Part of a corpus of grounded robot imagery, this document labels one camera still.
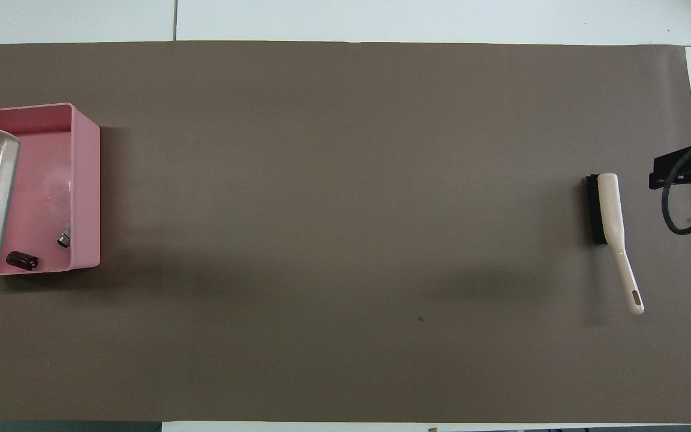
black bristles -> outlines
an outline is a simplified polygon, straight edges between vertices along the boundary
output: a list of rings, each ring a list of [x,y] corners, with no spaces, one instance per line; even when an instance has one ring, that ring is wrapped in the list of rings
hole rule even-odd
[[[601,205],[599,204],[599,175],[592,174],[586,177],[586,190],[588,191],[588,215],[590,216],[593,242],[606,244],[604,225],[601,221]]]

brush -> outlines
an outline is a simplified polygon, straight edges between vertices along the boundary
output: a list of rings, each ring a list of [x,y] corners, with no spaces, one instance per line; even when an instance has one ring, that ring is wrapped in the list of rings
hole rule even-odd
[[[620,282],[625,291],[626,303],[631,314],[644,312],[639,287],[626,254],[625,230],[623,229],[623,209],[620,205],[620,186],[617,175],[607,172],[586,177],[588,190],[588,210],[590,211],[591,232],[596,244],[609,244]]]

black cable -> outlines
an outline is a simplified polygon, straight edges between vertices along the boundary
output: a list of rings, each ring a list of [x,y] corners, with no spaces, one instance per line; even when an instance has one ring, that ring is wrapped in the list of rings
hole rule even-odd
[[[687,153],[682,155],[682,157],[679,158],[679,161],[677,161],[677,163],[674,164],[674,167],[672,167],[672,169],[668,173],[668,177],[666,177],[666,180],[663,183],[663,197],[660,200],[660,207],[663,209],[663,219],[666,221],[668,229],[671,230],[671,232],[677,233],[678,235],[688,235],[688,233],[691,233],[691,225],[689,227],[686,227],[685,229],[680,229],[679,227],[677,227],[677,225],[674,224],[674,220],[671,219],[671,214],[668,210],[668,194],[671,190],[671,184],[673,184],[675,179],[677,178],[677,173],[681,169],[682,165],[685,164],[690,158],[691,149],[688,150]]]

pink plastic container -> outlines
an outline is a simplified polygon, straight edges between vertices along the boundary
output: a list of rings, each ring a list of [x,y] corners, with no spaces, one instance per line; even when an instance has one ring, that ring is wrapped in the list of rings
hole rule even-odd
[[[101,260],[100,128],[72,104],[0,109],[0,129],[16,136],[0,275],[87,268]],[[71,246],[57,242],[71,224]],[[33,271],[5,263],[12,251],[39,258]]]

white floor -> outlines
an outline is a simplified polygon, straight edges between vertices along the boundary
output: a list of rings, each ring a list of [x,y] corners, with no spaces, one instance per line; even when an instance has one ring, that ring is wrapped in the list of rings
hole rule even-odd
[[[0,0],[0,43],[174,38],[680,44],[689,46],[687,63],[691,82],[691,0],[447,0],[444,3],[433,0]],[[436,426],[439,430],[548,427],[176,422],[165,424],[164,429],[420,432]]]

